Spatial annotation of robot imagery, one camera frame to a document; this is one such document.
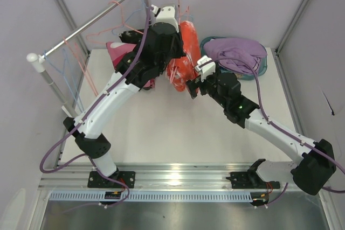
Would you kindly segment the orange trousers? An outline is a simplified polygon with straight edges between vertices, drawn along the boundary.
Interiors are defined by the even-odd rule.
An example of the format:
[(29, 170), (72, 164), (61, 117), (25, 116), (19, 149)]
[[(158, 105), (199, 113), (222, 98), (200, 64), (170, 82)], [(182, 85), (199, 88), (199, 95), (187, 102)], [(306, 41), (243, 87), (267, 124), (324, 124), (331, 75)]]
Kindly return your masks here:
[(183, 21), (180, 23), (180, 27), (185, 56), (170, 61), (166, 69), (166, 76), (178, 92), (183, 92), (186, 89), (186, 82), (198, 76), (194, 67), (201, 58), (201, 51), (193, 22)]

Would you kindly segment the pink hanger of orange trousers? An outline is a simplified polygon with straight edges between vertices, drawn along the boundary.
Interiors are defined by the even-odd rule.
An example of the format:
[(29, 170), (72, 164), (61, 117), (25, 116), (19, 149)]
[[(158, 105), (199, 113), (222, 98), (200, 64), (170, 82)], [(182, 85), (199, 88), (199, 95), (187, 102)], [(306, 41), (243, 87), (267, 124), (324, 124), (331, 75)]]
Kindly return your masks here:
[(96, 89), (96, 86), (94, 84), (94, 81), (91, 77), (91, 73), (89, 72), (86, 64), (86, 56), (82, 53), (79, 45), (77, 43), (74, 43), (74, 47), (72, 47), (67, 40), (64, 38), (65, 45), (69, 48), (72, 55), (76, 58), (79, 67), (81, 68), (81, 71), (83, 73), (84, 78), (86, 79), (91, 91), (93, 92), (94, 96), (98, 96), (98, 91)]

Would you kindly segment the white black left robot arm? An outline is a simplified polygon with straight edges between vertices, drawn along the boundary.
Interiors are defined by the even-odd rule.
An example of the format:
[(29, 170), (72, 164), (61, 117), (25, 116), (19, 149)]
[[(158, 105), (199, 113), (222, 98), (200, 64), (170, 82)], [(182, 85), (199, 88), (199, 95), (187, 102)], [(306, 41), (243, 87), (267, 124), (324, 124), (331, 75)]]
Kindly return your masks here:
[(178, 22), (156, 22), (144, 30), (140, 43), (118, 62), (107, 86), (85, 112), (63, 121), (82, 150), (108, 181), (117, 180), (119, 169), (102, 134), (108, 121), (126, 101), (150, 80), (163, 74), (172, 59), (185, 56)]

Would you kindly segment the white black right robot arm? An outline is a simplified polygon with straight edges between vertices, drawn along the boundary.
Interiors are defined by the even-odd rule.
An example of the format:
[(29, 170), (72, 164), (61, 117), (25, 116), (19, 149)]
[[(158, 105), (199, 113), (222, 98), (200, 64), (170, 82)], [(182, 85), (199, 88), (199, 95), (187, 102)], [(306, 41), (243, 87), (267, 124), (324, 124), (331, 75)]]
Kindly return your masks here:
[(254, 162), (247, 171), (254, 186), (259, 181), (293, 183), (314, 196), (335, 173), (333, 147), (327, 140), (315, 141), (270, 119), (258, 104), (241, 93), (235, 75), (213, 74), (205, 80), (198, 76), (187, 81), (187, 89), (192, 98), (196, 98), (198, 90), (211, 97), (229, 121), (261, 136), (290, 158), (288, 162)]

